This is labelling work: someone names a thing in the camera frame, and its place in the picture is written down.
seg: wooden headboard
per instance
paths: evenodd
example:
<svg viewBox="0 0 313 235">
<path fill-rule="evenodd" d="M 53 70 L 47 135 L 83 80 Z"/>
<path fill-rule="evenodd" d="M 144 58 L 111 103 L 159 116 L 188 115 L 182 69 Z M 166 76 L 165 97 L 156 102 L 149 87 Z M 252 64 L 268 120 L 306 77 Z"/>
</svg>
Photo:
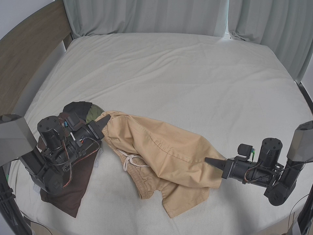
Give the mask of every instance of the wooden headboard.
<svg viewBox="0 0 313 235">
<path fill-rule="evenodd" d="M 0 40 L 0 115 L 10 114 L 33 74 L 51 52 L 72 41 L 63 0 L 56 0 Z"/>
</svg>

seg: white wall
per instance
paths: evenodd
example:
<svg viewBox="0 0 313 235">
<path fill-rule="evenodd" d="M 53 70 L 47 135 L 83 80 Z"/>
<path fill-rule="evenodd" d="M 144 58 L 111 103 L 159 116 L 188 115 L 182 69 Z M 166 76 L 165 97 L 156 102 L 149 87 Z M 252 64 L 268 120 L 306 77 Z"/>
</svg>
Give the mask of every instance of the white wall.
<svg viewBox="0 0 313 235">
<path fill-rule="evenodd" d="M 313 101 L 313 55 L 309 62 L 308 68 L 306 69 L 306 72 L 304 73 L 301 83 L 303 84 L 303 87 L 306 89 L 311 100 Z"/>
<path fill-rule="evenodd" d="M 54 0 L 0 0 L 0 39 L 25 18 Z M 24 115 L 42 82 L 65 52 L 63 42 L 51 53 L 24 88 L 14 113 Z"/>
</svg>

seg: curtain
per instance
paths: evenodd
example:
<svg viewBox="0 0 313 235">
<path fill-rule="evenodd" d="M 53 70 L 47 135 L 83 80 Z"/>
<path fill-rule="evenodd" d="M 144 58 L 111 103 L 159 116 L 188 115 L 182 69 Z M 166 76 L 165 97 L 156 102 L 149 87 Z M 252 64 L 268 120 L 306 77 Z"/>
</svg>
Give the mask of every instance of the curtain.
<svg viewBox="0 0 313 235">
<path fill-rule="evenodd" d="M 229 0 L 63 0 L 75 38 L 124 32 L 223 37 Z"/>
<path fill-rule="evenodd" d="M 229 0 L 229 35 L 268 46 L 301 79 L 313 39 L 313 0 Z"/>
</svg>

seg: green light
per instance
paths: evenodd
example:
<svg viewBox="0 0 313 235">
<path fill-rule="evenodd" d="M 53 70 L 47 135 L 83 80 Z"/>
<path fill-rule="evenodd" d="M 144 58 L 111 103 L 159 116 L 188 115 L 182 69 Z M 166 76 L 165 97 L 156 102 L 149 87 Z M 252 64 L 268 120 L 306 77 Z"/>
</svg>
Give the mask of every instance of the green light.
<svg viewBox="0 0 313 235">
<path fill-rule="evenodd" d="M 255 149 L 252 148 L 251 150 L 251 153 L 252 153 L 252 162 L 253 162 L 253 158 L 254 158 L 254 153 L 255 153 Z"/>
</svg>

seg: bed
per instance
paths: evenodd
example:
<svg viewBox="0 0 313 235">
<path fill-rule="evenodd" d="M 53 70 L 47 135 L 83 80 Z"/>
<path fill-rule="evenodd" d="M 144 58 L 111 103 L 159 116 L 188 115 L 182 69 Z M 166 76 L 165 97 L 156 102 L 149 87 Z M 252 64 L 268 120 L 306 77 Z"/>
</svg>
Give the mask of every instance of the bed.
<svg viewBox="0 0 313 235">
<path fill-rule="evenodd" d="M 236 156 L 240 143 L 253 145 L 258 156 L 262 140 L 275 137 L 283 143 L 281 164 L 296 127 L 312 119 L 297 85 L 268 47 L 193 34 L 73 40 L 25 115 L 36 139 L 37 123 L 71 101 L 168 122 L 203 135 L 227 158 Z M 253 234 L 287 217 L 311 188 L 310 165 L 281 206 L 268 202 L 264 188 L 222 180 L 207 201 L 170 219 L 161 193 L 140 200 L 118 156 L 104 143 L 102 148 L 76 218 L 41 201 L 25 167 L 12 162 L 9 185 L 21 212 L 68 235 Z"/>
</svg>

